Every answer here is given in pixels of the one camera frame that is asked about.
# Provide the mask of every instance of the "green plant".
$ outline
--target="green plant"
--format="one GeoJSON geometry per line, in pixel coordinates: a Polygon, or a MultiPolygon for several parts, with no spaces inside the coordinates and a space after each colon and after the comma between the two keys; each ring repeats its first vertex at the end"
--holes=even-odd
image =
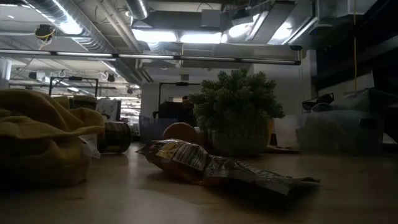
{"type": "Polygon", "coordinates": [[[247,69],[218,74],[218,80],[203,80],[199,93],[191,94],[194,113],[202,129],[227,128],[235,121],[248,125],[282,118],[282,105],[274,96],[275,80],[262,72],[248,75],[247,69]]]}

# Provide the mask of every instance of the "table surface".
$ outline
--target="table surface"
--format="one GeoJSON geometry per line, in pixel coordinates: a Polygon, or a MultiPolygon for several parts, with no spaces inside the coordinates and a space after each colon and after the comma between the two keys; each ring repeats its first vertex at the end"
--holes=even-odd
{"type": "Polygon", "coordinates": [[[0,223],[398,223],[398,163],[388,158],[265,154],[243,159],[321,179],[279,200],[167,177],[134,153],[93,161],[88,181],[0,195],[0,223]]]}

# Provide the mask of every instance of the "plastic bag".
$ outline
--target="plastic bag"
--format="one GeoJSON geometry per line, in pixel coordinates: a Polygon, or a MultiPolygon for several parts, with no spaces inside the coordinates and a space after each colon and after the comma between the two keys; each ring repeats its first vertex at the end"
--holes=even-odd
{"type": "Polygon", "coordinates": [[[201,146],[176,139],[154,141],[137,153],[169,174],[204,186],[240,180],[287,195],[298,183],[319,182],[311,177],[286,177],[232,158],[213,156],[201,146]]]}

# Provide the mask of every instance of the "plant pot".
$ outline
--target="plant pot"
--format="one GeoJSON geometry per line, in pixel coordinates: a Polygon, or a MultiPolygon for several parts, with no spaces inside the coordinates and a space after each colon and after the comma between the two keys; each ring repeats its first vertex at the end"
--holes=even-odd
{"type": "Polygon", "coordinates": [[[268,125],[248,126],[233,122],[222,129],[212,129],[211,140],[217,154],[227,156],[255,156],[265,151],[268,145],[268,125]]]}

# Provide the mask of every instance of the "plastic container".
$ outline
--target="plastic container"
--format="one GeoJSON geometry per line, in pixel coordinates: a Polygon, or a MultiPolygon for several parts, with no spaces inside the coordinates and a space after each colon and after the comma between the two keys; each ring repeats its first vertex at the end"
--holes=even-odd
{"type": "Polygon", "coordinates": [[[382,122],[377,114],[341,110],[275,120],[278,146],[304,152],[374,156],[381,153],[382,122]]]}
{"type": "Polygon", "coordinates": [[[141,142],[150,143],[153,140],[162,140],[163,132],[177,119],[139,117],[139,132],[141,142]]]}

